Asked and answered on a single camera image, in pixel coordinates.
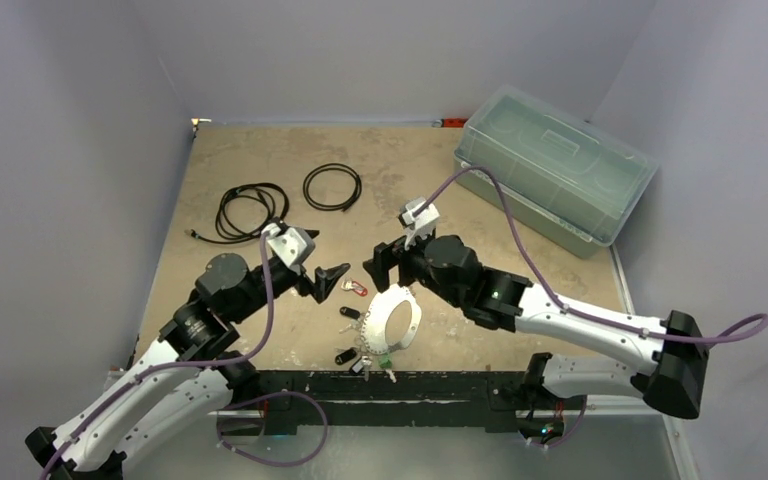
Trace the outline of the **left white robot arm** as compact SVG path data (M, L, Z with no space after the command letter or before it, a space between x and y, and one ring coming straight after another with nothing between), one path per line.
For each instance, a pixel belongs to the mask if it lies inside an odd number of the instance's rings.
M293 290L323 303L351 267L308 271L317 234L275 220L261 232L260 264L236 253L212 258L130 369L69 421L26 437L41 478L121 479L196 418L261 403L251 361L272 336L276 300Z

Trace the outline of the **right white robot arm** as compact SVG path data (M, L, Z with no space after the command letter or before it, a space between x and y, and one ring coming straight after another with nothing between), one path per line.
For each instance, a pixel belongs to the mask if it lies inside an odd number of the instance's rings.
M401 286L420 284L476 325L488 330L538 334L607 357L588 379L574 382L582 369L558 356L524 376L521 392L536 407L581 395L638 397L669 416L700 415L709 347L689 314L628 315L559 296L530 279L484 265L456 235L421 240L403 238L377 245L363 268L378 291L397 269Z

